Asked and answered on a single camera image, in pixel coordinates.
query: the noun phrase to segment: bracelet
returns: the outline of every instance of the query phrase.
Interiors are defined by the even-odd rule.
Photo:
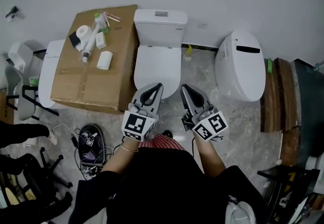
[[[126,151],[129,151],[129,152],[138,152],[138,149],[137,150],[130,150],[130,149],[127,149],[126,147],[123,146],[123,144],[120,144],[120,146],[125,149]]]

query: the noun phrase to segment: black shirt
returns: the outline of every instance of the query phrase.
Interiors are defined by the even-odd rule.
[[[211,178],[187,151],[143,147],[122,175],[105,171],[79,181],[69,223],[84,223],[104,207],[107,222],[140,217],[141,222],[198,218],[224,223],[228,195],[249,203],[263,223],[266,204],[237,166]]]

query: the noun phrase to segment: white toilet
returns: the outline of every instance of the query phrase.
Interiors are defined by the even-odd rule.
[[[219,47],[215,58],[218,89],[227,97],[257,101],[265,88],[261,46],[249,32],[235,30]]]
[[[134,22],[140,41],[134,82],[137,89],[163,84],[162,99],[170,97],[180,85],[181,44],[187,14],[169,10],[136,10]]]
[[[58,104],[51,100],[52,85],[55,71],[60,59],[65,40],[52,41],[49,43],[43,61],[38,84],[39,102],[45,108],[64,109],[67,106]]]

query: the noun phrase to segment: smart toilet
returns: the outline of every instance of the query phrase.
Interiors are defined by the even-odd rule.
[[[181,44],[187,14],[169,10],[136,10],[134,22],[140,41],[135,65],[137,89],[163,84],[162,99],[170,97],[180,85]]]
[[[265,88],[261,46],[249,32],[235,30],[220,45],[215,58],[218,89],[227,97],[257,101]]]

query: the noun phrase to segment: electrical outlet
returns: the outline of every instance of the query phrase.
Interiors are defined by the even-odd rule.
[[[207,23],[205,23],[205,22],[200,22],[200,23],[198,23],[198,27],[197,27],[197,28],[206,29],[207,26],[208,26]]]

